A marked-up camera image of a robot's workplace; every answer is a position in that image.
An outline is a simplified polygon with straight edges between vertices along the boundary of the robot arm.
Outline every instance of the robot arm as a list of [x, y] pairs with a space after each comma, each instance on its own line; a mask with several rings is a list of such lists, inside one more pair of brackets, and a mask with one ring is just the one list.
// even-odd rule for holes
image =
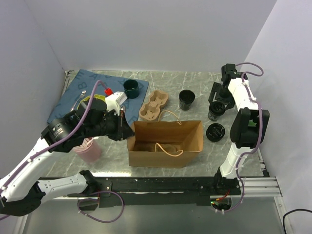
[[[239, 157], [244, 152], [251, 152], [257, 145], [260, 133], [259, 107], [253, 102], [253, 96], [246, 75], [244, 80], [241, 78], [243, 73], [238, 72], [235, 64], [226, 64], [221, 69], [222, 84], [214, 83], [210, 93], [209, 102], [213, 99], [220, 101], [226, 105], [226, 109], [231, 109], [236, 104], [238, 113], [231, 127], [231, 148], [220, 167], [222, 177], [227, 179], [236, 178], [236, 164]], [[262, 110], [262, 136], [263, 141], [266, 128], [269, 121], [269, 111]], [[243, 156], [239, 161], [238, 169], [240, 169], [247, 156]]]
[[[10, 174], [0, 180], [0, 214], [23, 216], [55, 197], [80, 193], [88, 195], [96, 190], [97, 184], [89, 171], [62, 179], [38, 180], [64, 153], [81, 145], [87, 137], [108, 136], [117, 141], [134, 136], [125, 119], [123, 107], [108, 102], [109, 106], [117, 107], [108, 111], [104, 101], [94, 99], [83, 124], [71, 137], [63, 140], [83, 118], [88, 102], [82, 102], [77, 111], [53, 120], [43, 130], [31, 152]], [[35, 153], [56, 142], [62, 143], [33, 158]]]

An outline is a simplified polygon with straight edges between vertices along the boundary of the black cable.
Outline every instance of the black cable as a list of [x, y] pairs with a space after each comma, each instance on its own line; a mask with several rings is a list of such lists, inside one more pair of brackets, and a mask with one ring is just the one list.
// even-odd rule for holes
[[289, 214], [291, 214], [291, 213], [293, 213], [293, 212], [296, 212], [296, 211], [306, 211], [306, 212], [312, 213], [311, 210], [307, 210], [307, 209], [295, 209], [295, 210], [289, 211], [289, 212], [287, 212], [286, 214], [284, 214], [284, 216], [283, 216], [283, 228], [284, 228], [284, 233], [285, 233], [285, 234], [287, 234], [287, 233], [286, 233], [286, 228], [285, 228], [285, 218], [286, 218], [287, 215], [289, 215]]

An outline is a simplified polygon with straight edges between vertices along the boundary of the paper bag handle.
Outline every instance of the paper bag handle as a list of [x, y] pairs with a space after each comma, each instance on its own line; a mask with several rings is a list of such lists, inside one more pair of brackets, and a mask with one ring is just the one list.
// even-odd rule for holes
[[168, 153], [167, 151], [165, 151], [164, 148], [163, 148], [159, 143], [156, 143], [156, 144], [155, 144], [155, 152], [157, 151], [157, 146], [158, 146], [165, 154], [167, 154], [167, 155], [169, 155], [169, 156], [172, 156], [172, 157], [178, 157], [178, 156], [180, 156], [181, 154], [183, 154], [183, 150], [178, 150], [177, 152], [180, 152], [179, 154], [177, 154], [177, 155], [172, 155], [172, 154]]
[[177, 123], [178, 123], [179, 125], [182, 125], [182, 122], [180, 121], [179, 117], [176, 116], [175, 113], [173, 113], [173, 112], [171, 112], [171, 111], [167, 111], [167, 110], [163, 110], [163, 111], [160, 113], [157, 122], [160, 121], [160, 117], [161, 117], [161, 115], [162, 115], [164, 112], [169, 112], [170, 114], [173, 114], [173, 115], [177, 118]]

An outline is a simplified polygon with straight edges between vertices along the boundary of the table top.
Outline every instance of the table top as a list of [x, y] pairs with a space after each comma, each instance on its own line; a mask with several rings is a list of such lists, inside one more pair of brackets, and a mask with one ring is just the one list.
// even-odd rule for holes
[[[107, 74], [116, 77], [141, 79], [148, 81], [144, 103], [148, 102], [149, 94], [155, 89], [160, 89], [169, 94], [169, 101], [164, 110], [174, 112], [180, 120], [201, 120], [203, 123], [204, 148], [201, 153], [186, 167], [175, 168], [146, 168], [129, 167], [127, 142], [115, 142], [102, 136], [97, 139], [97, 143], [102, 149], [101, 158], [94, 163], [86, 163], [74, 152], [64, 154], [64, 156], [54, 163], [45, 173], [45, 177], [73, 176], [81, 170], [90, 170], [93, 175], [101, 177], [110, 176], [213, 176], [218, 167], [224, 162], [230, 146], [230, 129], [235, 119], [237, 110], [235, 108], [227, 110], [217, 121], [225, 128], [225, 136], [219, 142], [213, 143], [206, 137], [206, 130], [210, 124], [214, 123], [208, 119], [209, 102], [208, 97], [215, 81], [221, 81], [220, 73], [209, 72], [122, 72], [122, 71], [94, 71], [99, 74]], [[66, 90], [77, 71], [70, 71], [66, 77], [63, 91]], [[183, 89], [190, 89], [195, 93], [195, 101], [190, 110], [182, 111], [179, 108], [179, 92]], [[164, 121], [176, 121], [175, 117], [169, 113], [162, 116]], [[242, 168], [241, 176], [263, 176], [259, 156], [257, 153], [248, 156]]]

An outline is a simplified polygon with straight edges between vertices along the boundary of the metal spoon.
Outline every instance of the metal spoon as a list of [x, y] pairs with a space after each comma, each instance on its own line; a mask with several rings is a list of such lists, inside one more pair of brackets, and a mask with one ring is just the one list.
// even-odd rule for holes
[[83, 91], [81, 92], [79, 98], [77, 99], [77, 101], [75, 102], [75, 104], [73, 105], [73, 107], [71, 108], [70, 111], [74, 110], [74, 107], [76, 106], [77, 102], [78, 102], [80, 99], [82, 99], [82, 98], [84, 97], [84, 95], [86, 94], [86, 92], [87, 92], [86, 90], [83, 90]]

